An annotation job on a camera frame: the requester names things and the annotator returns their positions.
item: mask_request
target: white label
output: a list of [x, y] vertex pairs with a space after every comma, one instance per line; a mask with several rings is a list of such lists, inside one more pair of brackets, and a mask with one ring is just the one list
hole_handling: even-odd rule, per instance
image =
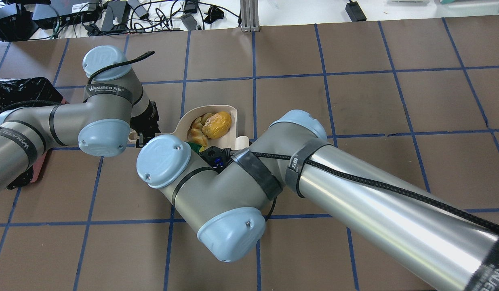
[[88, 2], [81, 3], [81, 4], [75, 4], [72, 6], [72, 13], [79, 13], [79, 12], [88, 11], [88, 10], [89, 10]]

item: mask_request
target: yellow fruit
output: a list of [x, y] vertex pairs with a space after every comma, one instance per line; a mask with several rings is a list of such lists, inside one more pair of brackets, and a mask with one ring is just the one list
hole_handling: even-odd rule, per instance
[[231, 115], [226, 111], [221, 111], [206, 120], [203, 134], [208, 138], [217, 139], [227, 134], [229, 127], [231, 127]]

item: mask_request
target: metal post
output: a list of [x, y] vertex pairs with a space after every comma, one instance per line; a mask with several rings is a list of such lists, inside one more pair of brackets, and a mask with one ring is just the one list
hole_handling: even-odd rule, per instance
[[240, 18], [243, 32], [260, 31], [258, 0], [240, 0]]

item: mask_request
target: robotic arm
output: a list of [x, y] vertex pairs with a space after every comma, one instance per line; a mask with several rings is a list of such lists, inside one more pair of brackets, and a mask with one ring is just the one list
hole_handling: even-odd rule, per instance
[[[94, 77], [124, 61], [117, 48], [99, 46], [83, 67]], [[261, 209], [288, 186], [440, 291], [499, 291], [499, 225], [443, 210], [438, 198], [340, 151], [307, 112], [275, 121], [220, 173], [177, 137], [154, 137], [157, 119], [130, 65], [96, 75], [82, 104], [3, 112], [0, 190], [52, 147], [121, 154], [131, 124], [143, 147], [138, 175], [167, 197], [218, 260], [238, 260], [255, 246], [265, 230]]]
[[[86, 54], [83, 68], [90, 77], [124, 61], [118, 48], [98, 46]], [[78, 145], [90, 155], [115, 156], [125, 150], [129, 124], [151, 138], [160, 132], [157, 121], [156, 106], [131, 65], [96, 75], [83, 103], [5, 111], [0, 114], [0, 190], [50, 148]]]

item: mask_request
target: brown table surface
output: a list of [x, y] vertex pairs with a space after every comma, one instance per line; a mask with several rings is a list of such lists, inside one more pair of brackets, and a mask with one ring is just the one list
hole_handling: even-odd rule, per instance
[[[101, 44], [156, 51], [133, 68], [163, 132], [224, 103], [256, 139], [303, 109], [340, 149], [499, 223], [499, 16], [15, 42], [0, 78], [44, 76], [78, 103]], [[220, 263], [137, 177], [138, 152], [54, 149], [42, 180], [0, 193], [0, 291], [432, 289], [289, 190], [257, 248]]]

